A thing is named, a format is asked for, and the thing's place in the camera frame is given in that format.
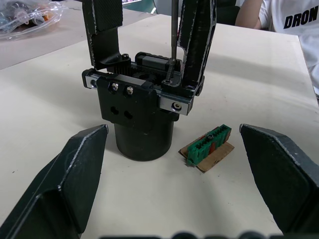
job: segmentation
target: white t-shirt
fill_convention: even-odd
[[[319,96],[319,0],[264,0],[259,19],[262,28],[299,36]]]

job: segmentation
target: person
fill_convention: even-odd
[[[298,35],[319,100],[319,0],[245,0],[236,26]]]

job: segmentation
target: brown cardboard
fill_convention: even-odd
[[[182,148],[179,153],[184,156],[184,158],[188,157],[188,150],[187,148],[191,146],[196,141],[200,140],[202,138],[199,137],[192,143],[188,144],[184,148]],[[203,161],[201,161],[197,168],[203,172],[207,172],[209,169],[214,167],[218,162],[220,162],[223,158],[225,158],[231,151],[233,151],[234,146],[232,146],[230,143],[225,142],[222,144],[219,148],[217,148],[214,152],[212,152],[210,155],[208,155]]]

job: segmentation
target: metal rod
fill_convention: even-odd
[[[171,57],[176,59],[178,33],[178,0],[171,0]]]

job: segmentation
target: green connector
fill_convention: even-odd
[[[223,124],[221,127],[217,127],[211,132],[208,132],[202,139],[189,146],[187,148],[187,164],[191,166],[199,164],[225,142],[230,131],[231,128]]]

